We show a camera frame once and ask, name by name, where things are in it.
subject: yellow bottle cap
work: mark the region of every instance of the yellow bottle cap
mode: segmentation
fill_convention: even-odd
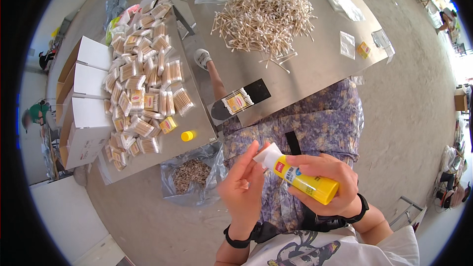
[[[184,142],[188,142],[188,141],[194,139],[194,134],[191,131],[184,132],[184,133],[181,134],[181,139]]]
[[[321,204],[327,205],[337,193],[340,184],[332,179],[320,177],[320,184],[314,192],[314,198]]]

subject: green shirt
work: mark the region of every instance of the green shirt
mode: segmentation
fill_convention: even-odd
[[[31,106],[29,111],[30,111],[30,116],[31,116],[31,121],[32,122],[41,124],[40,121],[39,121],[39,119],[40,119],[39,111],[41,111],[43,113],[43,124],[46,123],[46,112],[49,111],[48,106],[40,105],[40,104],[34,104],[33,106]]]

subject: concrete floor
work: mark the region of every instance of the concrete floor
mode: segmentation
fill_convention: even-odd
[[[74,18],[49,76],[48,97],[55,97],[59,72],[78,39],[104,37],[105,1],[87,0]],[[130,5],[140,1],[128,0]],[[365,83],[358,90],[365,128],[354,170],[360,192],[390,221],[405,206],[398,201],[401,195],[426,204],[442,150],[453,143],[453,51],[445,35],[435,34],[416,0],[364,1],[396,54],[390,64],[382,61],[362,73]],[[173,2],[194,23],[186,3]],[[186,38],[189,53],[200,44],[198,37]],[[197,66],[193,70],[204,99],[210,99],[208,76]],[[225,206],[187,208],[166,202],[160,176],[155,166],[105,186],[94,166],[86,188],[106,228],[136,265],[212,264],[230,222]]]

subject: graphic print on t-shirt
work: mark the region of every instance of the graphic print on t-shirt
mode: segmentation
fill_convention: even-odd
[[[321,248],[313,247],[317,232],[295,230],[284,234],[295,234],[300,238],[300,244],[290,242],[278,253],[276,260],[269,260],[269,266],[322,266],[339,249],[338,240]]]

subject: black wrist strap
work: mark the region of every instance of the black wrist strap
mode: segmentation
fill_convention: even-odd
[[[261,223],[256,222],[256,225],[253,227],[253,231],[251,231],[247,240],[233,240],[228,236],[228,228],[230,228],[231,225],[232,224],[223,230],[223,234],[225,234],[225,239],[227,240],[228,244],[235,249],[245,249],[252,240],[256,240],[261,234]]]
[[[363,197],[363,195],[361,195],[360,193],[358,193],[357,195],[361,200],[361,213],[359,213],[358,215],[356,215],[354,217],[351,217],[351,218],[342,218],[348,224],[353,224],[353,223],[356,223],[356,222],[360,221],[363,218],[363,216],[365,215],[366,211],[370,209],[370,207],[368,206],[368,201],[366,201],[366,199]]]

